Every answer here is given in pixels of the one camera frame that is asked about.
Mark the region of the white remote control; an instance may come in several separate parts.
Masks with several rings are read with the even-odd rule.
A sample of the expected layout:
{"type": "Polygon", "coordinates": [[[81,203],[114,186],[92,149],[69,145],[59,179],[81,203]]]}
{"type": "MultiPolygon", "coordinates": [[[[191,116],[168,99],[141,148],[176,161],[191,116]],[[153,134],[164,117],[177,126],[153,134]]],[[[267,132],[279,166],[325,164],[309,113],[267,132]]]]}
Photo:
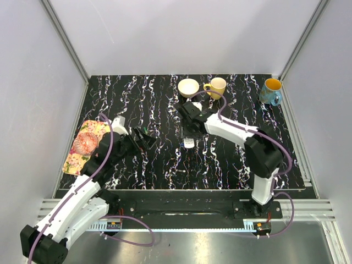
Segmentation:
{"type": "Polygon", "coordinates": [[[183,144],[186,149],[191,149],[195,146],[195,141],[192,138],[184,138],[183,144]]]}

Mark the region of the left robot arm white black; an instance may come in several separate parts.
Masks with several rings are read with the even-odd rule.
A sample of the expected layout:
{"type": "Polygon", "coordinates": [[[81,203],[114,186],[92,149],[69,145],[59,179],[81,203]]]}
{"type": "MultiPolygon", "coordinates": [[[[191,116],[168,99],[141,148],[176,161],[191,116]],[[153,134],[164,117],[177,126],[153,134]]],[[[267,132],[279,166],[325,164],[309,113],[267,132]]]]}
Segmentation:
{"type": "Polygon", "coordinates": [[[104,188],[114,166],[128,156],[148,151],[156,142],[139,128],[133,131],[134,136],[123,127],[105,133],[59,203],[35,226],[22,229],[21,249],[29,263],[63,263],[92,224],[118,213],[118,195],[104,188]]]}

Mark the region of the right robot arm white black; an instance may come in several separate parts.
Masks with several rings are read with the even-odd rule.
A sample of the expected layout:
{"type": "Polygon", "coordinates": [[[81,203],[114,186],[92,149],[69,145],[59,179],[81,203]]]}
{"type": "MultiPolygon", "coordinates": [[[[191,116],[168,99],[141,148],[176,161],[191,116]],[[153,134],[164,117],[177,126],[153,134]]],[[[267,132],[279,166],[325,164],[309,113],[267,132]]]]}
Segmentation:
{"type": "Polygon", "coordinates": [[[254,217],[263,217],[273,201],[273,178],[283,161],[283,152],[268,136],[268,130],[245,126],[212,109],[200,110],[188,101],[177,107],[181,115],[181,138],[197,139],[205,134],[219,136],[245,151],[245,160],[254,174],[254,187],[247,205],[254,217]]]}

